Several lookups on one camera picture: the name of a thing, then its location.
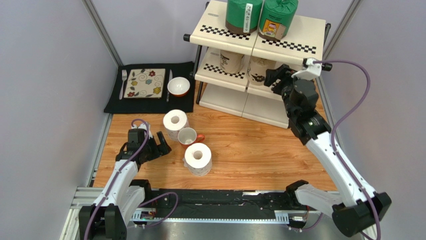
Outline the brown roll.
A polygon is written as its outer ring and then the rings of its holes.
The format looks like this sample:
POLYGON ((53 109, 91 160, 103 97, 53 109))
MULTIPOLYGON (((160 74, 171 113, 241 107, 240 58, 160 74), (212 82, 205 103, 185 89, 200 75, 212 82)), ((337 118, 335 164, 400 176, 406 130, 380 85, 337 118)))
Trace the brown roll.
POLYGON ((262 86, 265 81, 266 70, 276 69, 276 61, 251 56, 247 68, 247 78, 255 86, 262 86))
POLYGON ((227 50, 220 50, 220 68, 229 74, 237 74, 243 67, 244 54, 231 52, 227 50))

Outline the brown roll front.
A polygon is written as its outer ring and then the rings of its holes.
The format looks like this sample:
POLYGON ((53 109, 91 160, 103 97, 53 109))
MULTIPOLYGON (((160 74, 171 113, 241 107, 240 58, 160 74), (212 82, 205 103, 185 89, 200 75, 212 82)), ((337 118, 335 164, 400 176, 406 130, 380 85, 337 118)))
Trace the brown roll front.
POLYGON ((251 56, 247 68, 247 78, 255 86, 262 86, 265 81, 266 70, 276 69, 276 61, 251 56))

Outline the white paper roll front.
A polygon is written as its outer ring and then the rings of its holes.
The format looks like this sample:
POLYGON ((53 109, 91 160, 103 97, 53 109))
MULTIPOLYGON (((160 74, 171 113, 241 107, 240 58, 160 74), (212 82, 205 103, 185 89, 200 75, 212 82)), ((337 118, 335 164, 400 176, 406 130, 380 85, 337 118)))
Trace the white paper roll front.
POLYGON ((212 152, 207 145, 194 143, 185 150, 183 162, 194 176, 205 176, 213 166, 212 152))

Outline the green roll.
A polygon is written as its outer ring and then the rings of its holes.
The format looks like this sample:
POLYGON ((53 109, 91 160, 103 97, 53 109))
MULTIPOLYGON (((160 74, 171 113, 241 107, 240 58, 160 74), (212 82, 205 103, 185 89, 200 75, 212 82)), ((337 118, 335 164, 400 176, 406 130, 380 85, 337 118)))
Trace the green roll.
POLYGON ((292 24, 298 0, 265 0, 258 24, 258 35, 266 40, 280 41, 292 24))
POLYGON ((263 0, 228 0, 225 27, 234 34, 251 34, 258 28, 263 0))

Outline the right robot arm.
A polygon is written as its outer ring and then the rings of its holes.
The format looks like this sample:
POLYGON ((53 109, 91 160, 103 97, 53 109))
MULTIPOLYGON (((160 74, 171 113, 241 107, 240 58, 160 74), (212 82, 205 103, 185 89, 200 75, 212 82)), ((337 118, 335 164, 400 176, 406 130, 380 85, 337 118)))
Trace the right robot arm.
POLYGON ((281 96, 288 127, 320 161, 339 195, 299 180, 286 187, 289 204, 293 208, 312 207, 332 218, 337 229, 348 238, 364 235, 366 229, 375 227, 376 238, 380 239, 380 221, 392 203, 391 198, 386 192, 377 192, 359 174, 336 142, 337 128, 316 111, 319 94, 314 79, 323 71, 329 72, 333 61, 306 58, 302 66, 297 72, 287 65, 268 69, 264 85, 281 96))

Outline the white paper roll back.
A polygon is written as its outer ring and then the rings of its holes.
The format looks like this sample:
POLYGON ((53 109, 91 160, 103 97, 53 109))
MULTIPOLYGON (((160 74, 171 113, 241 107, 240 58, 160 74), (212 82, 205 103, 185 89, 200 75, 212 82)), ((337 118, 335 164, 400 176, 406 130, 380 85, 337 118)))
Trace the white paper roll back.
POLYGON ((175 142, 179 141, 179 132, 190 126, 187 114, 179 109, 173 109, 166 113, 163 117, 163 125, 170 140, 175 142))

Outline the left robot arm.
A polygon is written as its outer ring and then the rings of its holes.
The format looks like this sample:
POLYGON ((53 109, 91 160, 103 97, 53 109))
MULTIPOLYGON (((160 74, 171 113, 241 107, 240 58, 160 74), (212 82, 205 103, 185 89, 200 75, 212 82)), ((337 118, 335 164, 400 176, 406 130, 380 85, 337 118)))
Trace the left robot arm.
POLYGON ((161 131, 153 137, 146 128, 132 128, 127 141, 115 157, 113 172, 94 202, 83 206, 78 214, 79 237, 92 240, 96 236, 108 240, 125 240, 132 215, 152 193, 148 180, 136 180, 142 164, 172 151, 161 131))

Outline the brown roll back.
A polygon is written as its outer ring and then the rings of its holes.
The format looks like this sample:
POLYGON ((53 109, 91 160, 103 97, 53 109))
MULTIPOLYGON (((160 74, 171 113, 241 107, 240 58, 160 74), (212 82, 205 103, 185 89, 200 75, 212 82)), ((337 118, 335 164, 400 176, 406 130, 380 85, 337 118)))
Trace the brown roll back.
POLYGON ((237 74, 243 67, 244 54, 231 52, 227 50, 220 50, 220 68, 229 74, 237 74))

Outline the white paper roll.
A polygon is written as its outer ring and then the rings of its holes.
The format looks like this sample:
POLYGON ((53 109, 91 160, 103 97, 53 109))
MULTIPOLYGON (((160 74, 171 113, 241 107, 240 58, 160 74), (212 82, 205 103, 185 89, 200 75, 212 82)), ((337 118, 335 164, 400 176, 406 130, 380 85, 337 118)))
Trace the white paper roll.
POLYGON ((163 125, 170 140, 175 142, 179 141, 179 132, 190 126, 187 114, 179 109, 173 109, 166 113, 163 117, 163 125))
POLYGON ((207 145, 194 143, 185 150, 183 162, 194 176, 205 176, 213 166, 212 152, 207 145))

